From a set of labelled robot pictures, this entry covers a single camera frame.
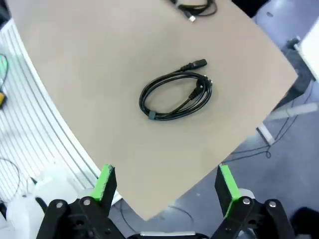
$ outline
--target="brown cardboard surface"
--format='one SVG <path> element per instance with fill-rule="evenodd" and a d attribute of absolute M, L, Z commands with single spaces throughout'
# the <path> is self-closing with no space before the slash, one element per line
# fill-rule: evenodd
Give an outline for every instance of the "brown cardboard surface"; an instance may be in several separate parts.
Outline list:
<path fill-rule="evenodd" d="M 115 165 L 119 193 L 144 219 L 226 158 L 296 79 L 279 49 L 229 0 L 194 23 L 164 0 L 8 4 L 60 113 L 100 168 Z M 138 105 L 146 83 L 202 58 L 208 65 L 199 72 L 214 82 L 208 104 L 183 119 L 149 120 Z M 150 107 L 170 110 L 194 85 L 163 86 Z"/>

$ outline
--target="yellow object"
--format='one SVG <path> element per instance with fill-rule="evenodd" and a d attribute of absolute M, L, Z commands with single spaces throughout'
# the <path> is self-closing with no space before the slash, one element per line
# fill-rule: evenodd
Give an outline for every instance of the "yellow object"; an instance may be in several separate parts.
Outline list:
<path fill-rule="evenodd" d="M 0 106 L 1 106 L 2 103 L 4 102 L 4 99 L 5 99 L 5 95 L 0 92 Z"/>

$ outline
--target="green tape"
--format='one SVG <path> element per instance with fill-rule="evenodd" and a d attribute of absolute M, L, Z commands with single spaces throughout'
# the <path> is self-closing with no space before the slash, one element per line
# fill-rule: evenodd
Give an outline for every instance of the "green tape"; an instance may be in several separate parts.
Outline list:
<path fill-rule="evenodd" d="M 232 200 L 231 200 L 231 202 L 229 204 L 227 213 L 225 215 L 225 217 L 227 217 L 229 212 L 230 212 L 230 210 L 231 210 L 232 204 L 241 197 L 241 194 L 239 192 L 239 189 L 237 187 L 235 179 L 234 179 L 233 175 L 231 174 L 231 172 L 229 170 L 228 165 L 220 165 L 219 167 L 220 167 L 220 170 L 221 170 L 221 172 L 222 172 L 222 174 L 224 176 L 224 179 L 225 179 L 225 182 L 227 184 L 227 187 L 228 187 L 228 190 L 230 192 L 230 195 L 232 197 Z"/>
<path fill-rule="evenodd" d="M 113 169 L 113 166 L 111 164 L 104 165 L 101 171 L 100 177 L 98 181 L 96 182 L 94 190 L 90 195 L 92 198 L 95 199 L 95 201 L 98 201 L 98 202 L 101 201 L 106 183 L 109 180 L 112 169 Z"/>

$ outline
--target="floor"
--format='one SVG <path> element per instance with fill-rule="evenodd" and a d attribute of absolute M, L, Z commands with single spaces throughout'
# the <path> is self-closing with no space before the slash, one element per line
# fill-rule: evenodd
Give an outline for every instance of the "floor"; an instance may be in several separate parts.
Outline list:
<path fill-rule="evenodd" d="M 259 10 L 255 21 L 275 44 L 282 47 L 288 39 L 296 35 L 302 39 L 318 16 L 318 0 L 271 0 Z M 310 91 L 308 102 L 319 102 L 319 84 L 313 82 L 306 93 L 295 100 L 295 106 L 303 104 Z M 301 206 L 319 210 L 316 193 L 319 188 L 318 120 L 319 112 L 299 116 L 285 136 L 271 147 L 271 158 L 259 154 L 230 162 L 228 165 L 238 187 L 253 191 L 259 202 L 277 198 L 282 202 L 288 216 Z M 276 135 L 284 122 L 284 119 L 274 120 L 265 122 L 265 125 Z M 248 137 L 237 150 L 263 145 L 263 139 L 256 133 Z M 228 159 L 245 155 L 249 153 L 231 155 Z M 191 217 L 181 210 L 168 207 L 145 222 L 125 202 L 122 202 L 122 205 L 118 202 L 111 209 L 110 218 L 126 237 L 134 234 L 134 231 L 196 231 L 211 236 L 223 219 L 214 189 L 215 175 L 216 169 L 174 204 L 175 207 L 187 211 Z M 132 228 L 123 220 L 121 206 L 123 216 Z"/>

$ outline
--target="bolt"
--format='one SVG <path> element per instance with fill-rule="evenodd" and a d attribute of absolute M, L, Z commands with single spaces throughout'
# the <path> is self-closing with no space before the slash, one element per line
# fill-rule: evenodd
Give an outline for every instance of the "bolt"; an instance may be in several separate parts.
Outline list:
<path fill-rule="evenodd" d="M 275 208 L 276 207 L 276 203 L 274 201 L 270 201 L 269 202 L 269 206 L 272 207 L 272 208 Z"/>
<path fill-rule="evenodd" d="M 90 203 L 91 203 L 90 199 L 85 199 L 84 202 L 83 202 L 83 204 L 84 204 L 85 206 L 90 205 Z"/>
<path fill-rule="evenodd" d="M 62 206 L 63 206 L 63 203 L 62 203 L 62 202 L 58 202 L 58 203 L 56 204 L 56 207 L 57 207 L 57 208 L 62 208 Z"/>
<path fill-rule="evenodd" d="M 249 205 L 250 204 L 250 200 L 248 198 L 244 198 L 243 199 L 243 203 L 246 204 L 246 205 Z"/>

